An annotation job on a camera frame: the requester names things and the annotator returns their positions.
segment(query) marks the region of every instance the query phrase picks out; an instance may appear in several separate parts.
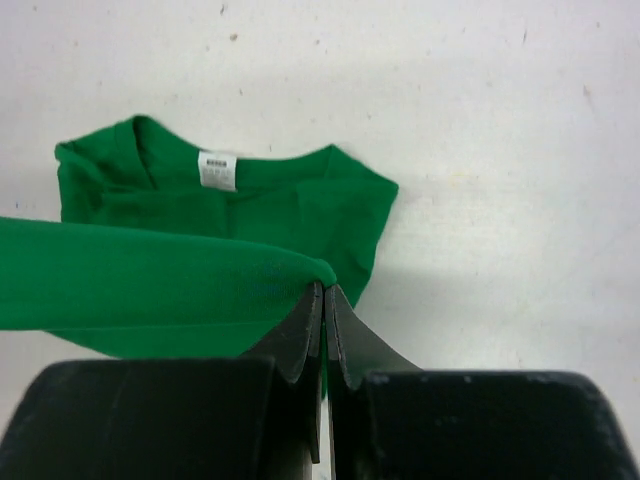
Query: white label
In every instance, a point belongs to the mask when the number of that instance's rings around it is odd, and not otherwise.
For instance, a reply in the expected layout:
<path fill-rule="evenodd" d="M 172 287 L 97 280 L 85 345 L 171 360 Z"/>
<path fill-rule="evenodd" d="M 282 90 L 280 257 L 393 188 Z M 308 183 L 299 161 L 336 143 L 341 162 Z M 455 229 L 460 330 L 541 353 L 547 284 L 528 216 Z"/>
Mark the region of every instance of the white label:
<path fill-rule="evenodd" d="M 198 155 L 200 184 L 203 187 L 235 192 L 236 161 L 237 158 L 229 153 L 200 152 Z"/>

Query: garment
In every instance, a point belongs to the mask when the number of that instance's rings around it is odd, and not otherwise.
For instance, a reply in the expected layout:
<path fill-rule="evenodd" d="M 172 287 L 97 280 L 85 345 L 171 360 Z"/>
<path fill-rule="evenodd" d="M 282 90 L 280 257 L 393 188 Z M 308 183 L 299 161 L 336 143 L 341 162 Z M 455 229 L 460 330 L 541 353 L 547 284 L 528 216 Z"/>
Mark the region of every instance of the garment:
<path fill-rule="evenodd" d="M 355 305 L 398 188 L 335 146 L 236 161 L 144 116 L 55 154 L 63 224 L 0 220 L 0 329 L 125 358 L 239 354 L 316 280 Z"/>

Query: green shirt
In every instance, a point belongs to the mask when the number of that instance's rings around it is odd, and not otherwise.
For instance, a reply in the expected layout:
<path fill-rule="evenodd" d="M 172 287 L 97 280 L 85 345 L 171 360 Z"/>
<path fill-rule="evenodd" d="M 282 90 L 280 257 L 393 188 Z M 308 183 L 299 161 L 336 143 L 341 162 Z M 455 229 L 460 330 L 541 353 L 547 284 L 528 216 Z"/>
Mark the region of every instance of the green shirt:
<path fill-rule="evenodd" d="M 335 146 L 235 162 L 140 116 L 55 153 L 68 225 L 0 223 L 0 280 L 21 280 L 0 294 L 0 328 L 121 357 L 240 353 L 314 280 L 337 279 L 355 304 L 397 194 Z"/>

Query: white surface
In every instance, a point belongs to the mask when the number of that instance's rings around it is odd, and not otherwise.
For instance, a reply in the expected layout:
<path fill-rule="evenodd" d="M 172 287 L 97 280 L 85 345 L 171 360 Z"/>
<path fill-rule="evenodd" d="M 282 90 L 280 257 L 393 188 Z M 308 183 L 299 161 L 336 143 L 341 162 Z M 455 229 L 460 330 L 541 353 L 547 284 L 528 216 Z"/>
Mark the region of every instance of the white surface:
<path fill-rule="evenodd" d="M 136 112 L 246 155 L 335 142 L 401 185 L 361 316 L 427 368 L 587 374 L 638 456 L 640 4 L 185 3 L 3 0 L 0 215 L 59 218 L 54 144 Z M 84 355 L 0 334 L 0 424 Z"/>

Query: white table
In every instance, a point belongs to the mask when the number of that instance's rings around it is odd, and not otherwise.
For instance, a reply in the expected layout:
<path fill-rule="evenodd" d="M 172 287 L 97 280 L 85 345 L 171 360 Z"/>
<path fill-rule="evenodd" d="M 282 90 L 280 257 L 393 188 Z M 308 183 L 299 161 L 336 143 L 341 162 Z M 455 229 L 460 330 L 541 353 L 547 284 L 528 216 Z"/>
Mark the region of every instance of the white table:
<path fill-rule="evenodd" d="M 0 4 L 0 215 L 58 219 L 54 144 L 137 112 L 251 156 L 337 143 L 401 186 L 361 317 L 425 368 L 585 373 L 639 456 L 637 1 L 185 3 Z M 88 356 L 0 333 L 0 425 Z"/>

